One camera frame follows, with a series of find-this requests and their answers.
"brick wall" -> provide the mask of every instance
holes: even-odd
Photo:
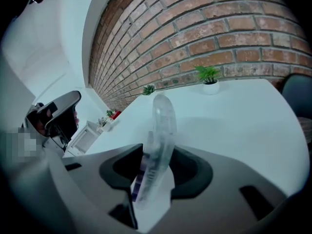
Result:
[[[282,0],[111,0],[93,42],[89,81],[108,107],[142,93],[198,83],[194,65],[221,80],[312,75],[296,18]]]

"red object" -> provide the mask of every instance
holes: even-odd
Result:
[[[121,111],[117,111],[113,116],[112,119],[116,119],[118,117],[118,115],[121,114]]]

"chair backrest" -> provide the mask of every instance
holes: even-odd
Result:
[[[312,77],[291,74],[283,81],[280,91],[297,117],[312,119]]]

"white desk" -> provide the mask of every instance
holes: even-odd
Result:
[[[163,92],[175,108],[176,145],[228,156],[252,167],[285,195],[298,192],[309,174],[305,137],[293,111],[265,79],[220,83],[209,96],[202,85]],[[86,154],[145,143],[152,126],[152,101],[139,96]]]

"transparent plastic object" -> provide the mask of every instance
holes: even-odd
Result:
[[[149,132],[136,184],[139,190],[135,206],[146,209],[154,200],[158,185],[169,167],[176,143],[176,114],[171,101],[164,95],[157,95],[153,101],[154,130]]]

